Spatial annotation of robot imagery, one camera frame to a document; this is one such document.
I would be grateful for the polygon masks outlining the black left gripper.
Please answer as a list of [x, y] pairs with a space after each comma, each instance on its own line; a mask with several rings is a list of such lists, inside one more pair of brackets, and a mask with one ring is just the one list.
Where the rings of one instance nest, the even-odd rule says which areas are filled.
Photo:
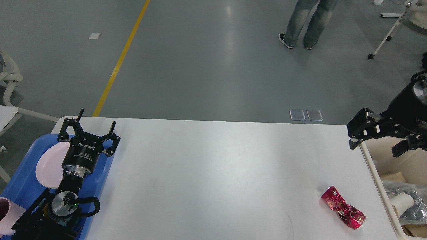
[[[66, 118], [63, 121], [58, 134], [58, 142], [69, 142], [70, 147], [61, 164], [67, 175], [88, 176], [95, 170], [101, 152], [111, 157], [116, 152], [121, 138], [114, 133], [116, 121], [111, 124], [108, 134], [101, 137], [90, 133], [85, 133], [81, 127], [80, 120], [84, 114], [82, 108], [77, 118]], [[74, 137], [70, 137], [67, 132], [68, 127], [74, 130]], [[107, 140], [112, 141], [109, 148], [104, 149], [103, 143]]]

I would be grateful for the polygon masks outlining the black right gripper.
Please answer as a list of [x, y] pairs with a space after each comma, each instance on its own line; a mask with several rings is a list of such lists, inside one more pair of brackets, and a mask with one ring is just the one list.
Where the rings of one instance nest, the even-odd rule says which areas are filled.
[[392, 147], [393, 157], [400, 157], [418, 148], [426, 151], [426, 121], [426, 77], [418, 76], [403, 88], [381, 114], [375, 114], [369, 108], [358, 111], [347, 124], [349, 147], [356, 149], [365, 140], [386, 136], [404, 138], [408, 130], [414, 133]]

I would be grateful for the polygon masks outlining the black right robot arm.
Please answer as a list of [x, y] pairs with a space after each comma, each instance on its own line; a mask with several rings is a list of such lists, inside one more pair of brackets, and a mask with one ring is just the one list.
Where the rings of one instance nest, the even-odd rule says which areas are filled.
[[375, 114], [369, 108], [362, 108], [351, 119], [347, 124], [350, 149], [356, 149], [365, 140], [393, 137], [400, 139], [392, 147], [393, 157], [400, 157], [409, 150], [426, 150], [426, 53], [421, 62], [423, 70], [410, 78], [409, 84], [385, 111]]

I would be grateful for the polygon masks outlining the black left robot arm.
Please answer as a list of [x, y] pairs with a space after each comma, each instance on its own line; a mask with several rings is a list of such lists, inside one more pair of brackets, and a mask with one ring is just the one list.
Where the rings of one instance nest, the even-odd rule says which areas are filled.
[[100, 211], [99, 193], [121, 138], [116, 122], [105, 135], [84, 131], [77, 118], [66, 118], [57, 137], [66, 153], [57, 187], [47, 187], [13, 223], [13, 240], [75, 240], [86, 219]]

